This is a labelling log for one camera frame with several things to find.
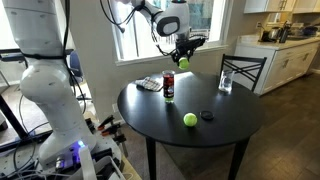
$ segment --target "tennis ball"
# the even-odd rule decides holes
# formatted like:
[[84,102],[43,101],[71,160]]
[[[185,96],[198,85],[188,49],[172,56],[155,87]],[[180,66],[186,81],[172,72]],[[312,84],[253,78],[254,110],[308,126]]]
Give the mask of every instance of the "tennis ball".
[[187,113],[186,115],[184,115],[183,121],[186,126],[192,127],[197,124],[198,120],[197,120],[197,116],[194,115],[193,113]]
[[189,61],[188,61],[188,59],[186,57],[180,58],[180,60],[179,60],[179,68],[181,70],[186,70],[186,69],[189,68]]

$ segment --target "round black table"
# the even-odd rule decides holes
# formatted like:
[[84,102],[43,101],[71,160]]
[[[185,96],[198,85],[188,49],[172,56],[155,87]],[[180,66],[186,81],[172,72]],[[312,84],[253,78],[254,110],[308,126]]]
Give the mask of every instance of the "round black table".
[[[161,75],[153,78],[162,79]],[[201,73],[175,75],[174,103],[167,104],[162,90],[152,92],[128,84],[118,97],[118,108],[127,124],[146,137],[150,179],[156,179],[155,142],[207,148],[236,144],[229,172],[235,179],[251,135],[261,126],[264,109],[259,97],[233,82],[231,93],[218,89],[219,77]],[[211,111],[213,120],[200,117]],[[195,127],[186,127],[183,117],[194,113]]]

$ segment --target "sink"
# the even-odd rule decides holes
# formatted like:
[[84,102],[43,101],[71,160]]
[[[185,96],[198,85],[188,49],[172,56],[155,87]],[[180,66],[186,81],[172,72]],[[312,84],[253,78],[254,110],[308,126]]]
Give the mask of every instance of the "sink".
[[301,41],[301,40],[306,40],[309,39],[310,37],[306,37],[306,36],[289,36],[287,37],[288,41]]

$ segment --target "countertop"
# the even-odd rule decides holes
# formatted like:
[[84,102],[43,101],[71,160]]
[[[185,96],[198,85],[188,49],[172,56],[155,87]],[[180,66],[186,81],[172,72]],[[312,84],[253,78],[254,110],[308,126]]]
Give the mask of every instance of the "countertop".
[[312,37],[309,39],[299,40],[299,41],[292,41],[287,40],[285,43],[273,43],[273,42],[240,42],[238,39],[237,45],[240,46],[247,46],[247,47],[260,47],[264,49],[274,49],[274,50],[281,50],[287,49],[295,46],[300,46],[304,44],[314,43],[320,41],[320,37]]

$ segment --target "kitchen cabinet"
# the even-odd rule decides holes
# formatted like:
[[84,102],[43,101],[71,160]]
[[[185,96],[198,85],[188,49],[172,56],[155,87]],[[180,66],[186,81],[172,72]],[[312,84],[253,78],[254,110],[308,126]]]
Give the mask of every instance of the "kitchen cabinet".
[[320,12],[320,0],[297,0],[293,13]]
[[247,0],[244,13],[291,12],[296,0]]
[[[319,42],[320,39],[312,43],[296,44],[292,47],[277,43],[257,43],[257,45],[238,43],[235,55],[267,57],[254,91],[256,94],[262,95],[304,75],[319,49]],[[246,78],[237,78],[235,81],[250,88]]]

